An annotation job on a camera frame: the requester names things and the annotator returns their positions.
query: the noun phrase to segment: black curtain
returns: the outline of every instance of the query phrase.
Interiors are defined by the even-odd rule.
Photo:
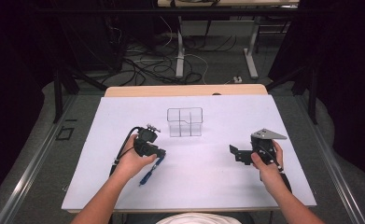
[[[334,13],[295,20],[269,77],[278,80],[315,59],[317,97],[335,125],[333,148],[365,172],[365,1],[302,1],[302,5],[331,7]],[[295,77],[297,86],[310,89],[308,75]]]
[[[52,81],[20,1],[0,1],[0,185],[19,156]]]

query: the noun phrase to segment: white tabletop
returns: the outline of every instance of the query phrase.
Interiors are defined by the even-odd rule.
[[[203,109],[202,136],[170,137],[167,109]],[[277,208],[260,182],[259,171],[234,160],[229,145],[251,149],[250,135],[266,128],[288,138],[271,95],[102,98],[62,209],[77,212],[108,178],[111,163],[132,127],[161,129],[155,145],[167,156],[146,185],[145,167],[119,196],[117,212],[238,211]],[[316,205],[289,140],[279,140],[294,195]]]

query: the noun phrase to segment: wrist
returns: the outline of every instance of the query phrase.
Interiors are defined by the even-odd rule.
[[[287,197],[288,195],[292,195],[292,193],[289,191],[289,189],[285,185],[279,185],[275,188],[271,188],[268,190],[269,190],[269,193],[273,196],[273,198],[275,198],[276,201],[279,198]]]
[[[116,167],[113,174],[109,177],[112,181],[115,181],[120,184],[127,184],[127,182],[132,178],[128,175],[126,172],[122,172],[121,169],[118,169],[119,167]]]

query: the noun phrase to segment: clear plastic box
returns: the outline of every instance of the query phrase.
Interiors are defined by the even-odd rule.
[[[171,137],[202,135],[203,109],[200,107],[170,108],[167,120]]]

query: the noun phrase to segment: desk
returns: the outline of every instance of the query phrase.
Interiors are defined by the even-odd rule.
[[[214,92],[223,95],[212,96]],[[168,135],[167,108],[178,106],[203,109],[202,136]],[[62,209],[69,212],[82,209],[107,180],[127,132],[149,122],[162,129],[154,144],[167,150],[167,156],[145,186],[138,187],[139,181],[151,166],[131,179],[119,196],[116,212],[277,208],[260,182],[259,172],[253,166],[236,162],[229,151],[229,144],[250,149],[249,135],[262,128],[288,136],[273,97],[261,85],[212,85],[108,89]],[[289,139],[279,143],[284,149],[285,170],[295,196],[307,206],[316,205],[292,144]]]
[[[170,7],[172,0],[158,0],[159,7]],[[213,3],[189,3],[175,0],[176,7],[210,7]],[[285,6],[297,5],[299,0],[220,0],[217,7],[268,7],[268,6]],[[205,35],[207,21],[182,21],[179,17],[180,28],[178,31],[178,59],[176,64],[176,77],[183,77],[183,64],[185,49],[183,47],[184,35]],[[254,21],[212,21],[208,35],[225,35],[234,34],[236,36],[249,36],[248,47],[244,49],[246,64],[249,75],[252,79],[258,79],[258,72],[252,58],[252,52],[255,46],[257,34],[260,26],[260,17]]]

